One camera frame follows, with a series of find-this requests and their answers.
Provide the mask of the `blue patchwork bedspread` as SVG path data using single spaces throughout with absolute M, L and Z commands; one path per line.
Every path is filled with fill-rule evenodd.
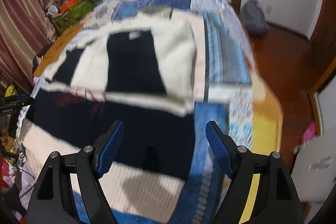
M 182 15 L 193 21 L 197 41 L 193 80 L 195 148 L 187 182 L 167 223 L 209 223 L 222 203 L 230 182 L 221 173 L 210 149 L 206 124 L 215 121 L 224 134 L 231 135 L 236 141 L 238 108 L 231 106 L 231 103 L 237 101 L 240 88 L 252 85 L 253 56 L 249 42 L 234 9 L 225 0 L 108 0 L 96 7 L 60 56 L 84 31 L 139 14 L 165 19 Z M 34 99 L 43 85 L 43 73 L 34 88 Z M 41 164 L 31 163 L 28 156 L 29 164 L 38 177 L 46 160 Z M 70 178 L 80 223 L 90 223 L 76 174 L 71 174 Z M 111 210 L 117 223 L 160 223 Z

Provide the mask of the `white cabinet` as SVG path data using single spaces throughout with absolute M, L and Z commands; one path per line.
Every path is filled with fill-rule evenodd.
M 335 184 L 335 128 L 306 143 L 291 173 L 301 202 L 325 201 Z

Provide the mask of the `orange box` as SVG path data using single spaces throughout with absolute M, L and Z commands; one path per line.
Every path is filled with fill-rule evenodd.
M 64 13 L 80 0 L 64 0 L 64 3 L 60 6 L 60 12 Z

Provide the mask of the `grey backpack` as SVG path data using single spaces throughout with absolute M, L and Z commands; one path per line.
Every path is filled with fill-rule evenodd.
M 248 0 L 240 10 L 240 21 L 251 36 L 266 35 L 270 27 L 258 0 Z

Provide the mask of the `yellow bed mattress edge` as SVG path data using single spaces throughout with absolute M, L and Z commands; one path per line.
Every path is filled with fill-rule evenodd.
M 238 133 L 235 140 L 254 153 L 269 155 L 280 151 L 283 113 L 280 102 L 268 84 L 256 72 L 252 85 L 240 88 L 236 102 Z

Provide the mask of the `white and navy knit sweater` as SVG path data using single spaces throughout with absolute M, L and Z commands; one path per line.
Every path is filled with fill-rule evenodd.
M 101 180 L 110 207 L 167 223 L 195 148 L 197 41 L 188 16 L 138 16 L 79 34 L 43 73 L 21 141 L 31 163 L 92 145 L 114 121 L 124 137 Z

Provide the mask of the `green storage bag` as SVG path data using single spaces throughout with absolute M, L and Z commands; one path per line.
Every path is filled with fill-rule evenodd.
M 82 0 L 74 4 L 64 13 L 51 19 L 55 31 L 60 36 L 66 29 L 78 24 L 94 10 L 96 5 L 91 0 Z

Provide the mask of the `striped pink curtain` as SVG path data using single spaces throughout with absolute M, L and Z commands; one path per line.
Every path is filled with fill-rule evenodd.
M 1 0 L 1 72 L 23 91 L 33 88 L 33 58 L 56 38 L 49 0 Z

